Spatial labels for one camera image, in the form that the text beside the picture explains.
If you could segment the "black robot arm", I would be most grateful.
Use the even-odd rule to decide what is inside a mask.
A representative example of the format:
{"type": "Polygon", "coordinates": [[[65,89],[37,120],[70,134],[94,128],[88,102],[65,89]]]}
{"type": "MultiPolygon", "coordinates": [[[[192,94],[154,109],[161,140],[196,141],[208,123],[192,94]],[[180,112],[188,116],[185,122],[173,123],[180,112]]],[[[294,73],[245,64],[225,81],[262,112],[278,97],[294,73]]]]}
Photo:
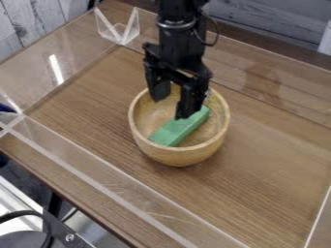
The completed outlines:
{"type": "Polygon", "coordinates": [[[202,7],[209,0],[154,0],[158,43],[145,42],[144,77],[154,102],[170,95],[170,83],[181,89],[176,119],[189,118],[200,111],[208,92],[212,72],[202,63],[206,19],[202,7]]]}

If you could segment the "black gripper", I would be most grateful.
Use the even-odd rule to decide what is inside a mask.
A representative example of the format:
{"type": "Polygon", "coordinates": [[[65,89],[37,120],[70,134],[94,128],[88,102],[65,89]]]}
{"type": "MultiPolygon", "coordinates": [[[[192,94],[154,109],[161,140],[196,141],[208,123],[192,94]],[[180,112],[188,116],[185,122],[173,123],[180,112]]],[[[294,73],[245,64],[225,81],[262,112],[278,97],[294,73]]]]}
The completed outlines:
{"type": "Polygon", "coordinates": [[[170,81],[180,87],[176,119],[189,118],[201,109],[212,73],[202,63],[206,26],[204,20],[157,20],[158,43],[145,42],[144,77],[154,102],[170,94],[170,81]]]}

